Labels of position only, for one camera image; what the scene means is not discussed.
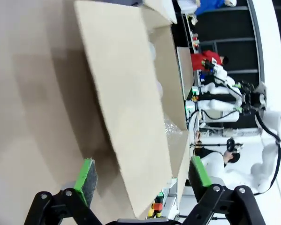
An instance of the cardboard box flap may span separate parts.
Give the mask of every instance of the cardboard box flap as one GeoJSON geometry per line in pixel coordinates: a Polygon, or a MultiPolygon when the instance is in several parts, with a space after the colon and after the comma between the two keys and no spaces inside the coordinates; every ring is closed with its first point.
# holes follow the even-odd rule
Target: cardboard box flap
{"type": "Polygon", "coordinates": [[[162,16],[159,12],[147,7],[142,6],[142,15],[146,25],[146,29],[148,33],[153,32],[153,29],[159,27],[170,26],[171,22],[164,16],[162,16]]]}
{"type": "Polygon", "coordinates": [[[189,150],[188,131],[173,132],[167,137],[173,177],[178,177],[185,149],[189,150]]]}
{"type": "Polygon", "coordinates": [[[192,152],[193,149],[189,148],[189,135],[186,140],[184,155],[182,157],[182,161],[180,164],[180,168],[178,171],[178,187],[177,187],[177,197],[178,197],[178,205],[180,205],[180,201],[182,198],[183,190],[185,187],[185,181],[188,179],[188,171],[189,171],[189,164],[190,164],[190,151],[192,152]]]}
{"type": "Polygon", "coordinates": [[[144,0],[144,4],[159,12],[172,23],[177,23],[172,0],[144,0]]]}
{"type": "Polygon", "coordinates": [[[180,67],[183,97],[184,100],[186,100],[194,83],[190,50],[188,47],[177,47],[177,55],[180,67]]]}
{"type": "Polygon", "coordinates": [[[106,129],[138,217],[172,174],[142,10],[93,1],[76,1],[75,8],[106,129]]]}
{"type": "Polygon", "coordinates": [[[156,29],[150,35],[150,41],[157,52],[155,67],[157,79],[163,88],[163,111],[180,130],[186,130],[180,73],[170,27],[156,29]]]}

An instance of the red shirt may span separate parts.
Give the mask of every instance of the red shirt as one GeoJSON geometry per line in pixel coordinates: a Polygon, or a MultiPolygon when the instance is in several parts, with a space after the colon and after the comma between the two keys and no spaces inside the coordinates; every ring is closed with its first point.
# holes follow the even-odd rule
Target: red shirt
{"type": "Polygon", "coordinates": [[[192,69],[195,70],[205,70],[202,65],[203,60],[212,61],[212,58],[215,58],[218,64],[221,65],[220,56],[215,53],[211,52],[210,50],[203,52],[202,54],[191,54],[191,62],[192,62],[192,69]]]}

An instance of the open cardboard box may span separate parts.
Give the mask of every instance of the open cardboard box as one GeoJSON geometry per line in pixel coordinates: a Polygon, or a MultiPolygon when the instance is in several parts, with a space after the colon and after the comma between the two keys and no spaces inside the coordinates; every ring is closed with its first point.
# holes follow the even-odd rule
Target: open cardboard box
{"type": "Polygon", "coordinates": [[[75,8],[98,99],[93,107],[99,107],[108,140],[98,148],[104,154],[94,156],[99,180],[91,209],[102,222],[144,218],[172,177],[178,178],[181,199],[189,167],[171,20],[160,0],[146,0],[141,7],[76,1],[75,8]],[[149,40],[156,48],[155,62],[149,40]],[[169,142],[164,113],[181,130],[169,142]]]}

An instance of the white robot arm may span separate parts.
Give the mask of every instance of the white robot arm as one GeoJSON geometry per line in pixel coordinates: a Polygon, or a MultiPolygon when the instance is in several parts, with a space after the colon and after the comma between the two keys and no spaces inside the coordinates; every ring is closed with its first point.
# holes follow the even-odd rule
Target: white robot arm
{"type": "MultiPolygon", "coordinates": [[[[238,170],[230,170],[222,173],[222,168],[218,172],[211,172],[212,175],[218,174],[227,184],[230,180],[238,180],[238,185],[247,185],[258,193],[266,192],[274,183],[281,160],[281,111],[266,109],[266,88],[260,84],[249,96],[251,109],[255,109],[255,120],[259,127],[274,137],[275,142],[264,146],[262,151],[262,163],[255,163],[251,167],[251,173],[245,174],[238,170]]],[[[222,167],[222,162],[216,162],[218,167],[222,167]]]]}
{"type": "MultiPolygon", "coordinates": [[[[201,110],[216,110],[223,112],[223,119],[212,120],[208,122],[235,122],[239,119],[239,112],[242,105],[242,95],[237,87],[234,87],[235,81],[228,76],[227,71],[215,62],[205,61],[205,65],[213,70],[214,83],[201,86],[201,94],[210,93],[211,95],[230,94],[235,98],[234,103],[224,102],[216,99],[199,100],[197,102],[198,108],[201,110]],[[216,87],[215,84],[222,84],[224,87],[216,87]]],[[[194,102],[186,101],[186,106],[194,108],[194,102]]]]}
{"type": "Polygon", "coordinates": [[[218,153],[202,159],[208,175],[221,178],[229,189],[247,185],[253,192],[264,193],[277,177],[281,160],[281,111],[264,111],[261,114],[261,116],[259,113],[256,114],[257,124],[266,132],[273,134],[276,140],[263,148],[262,163],[255,163],[250,174],[234,169],[225,171],[223,159],[218,153]]]}

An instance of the person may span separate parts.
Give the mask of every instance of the person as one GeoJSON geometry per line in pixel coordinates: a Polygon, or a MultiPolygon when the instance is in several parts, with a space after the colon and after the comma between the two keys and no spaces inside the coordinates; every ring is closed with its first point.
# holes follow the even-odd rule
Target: person
{"type": "Polygon", "coordinates": [[[220,8],[223,4],[234,7],[237,4],[237,0],[201,0],[201,4],[195,11],[195,15],[201,15],[204,12],[213,11],[220,8]]]}
{"type": "Polygon", "coordinates": [[[217,64],[226,65],[229,63],[229,58],[227,56],[219,56],[216,52],[212,52],[210,50],[204,51],[202,54],[191,54],[191,63],[193,71],[196,70],[203,70],[206,71],[204,68],[202,61],[209,60],[210,62],[212,59],[216,60],[217,64]]]}
{"type": "MultiPolygon", "coordinates": [[[[202,142],[198,141],[195,146],[195,149],[193,150],[193,155],[200,156],[200,158],[202,159],[214,152],[221,154],[218,151],[213,151],[213,150],[204,148],[202,146],[202,142]]],[[[233,152],[225,151],[225,153],[222,155],[222,157],[223,157],[224,167],[225,167],[227,165],[227,163],[236,163],[240,158],[240,154],[237,153],[237,150],[235,149],[235,151],[233,151],[233,152]]]]}

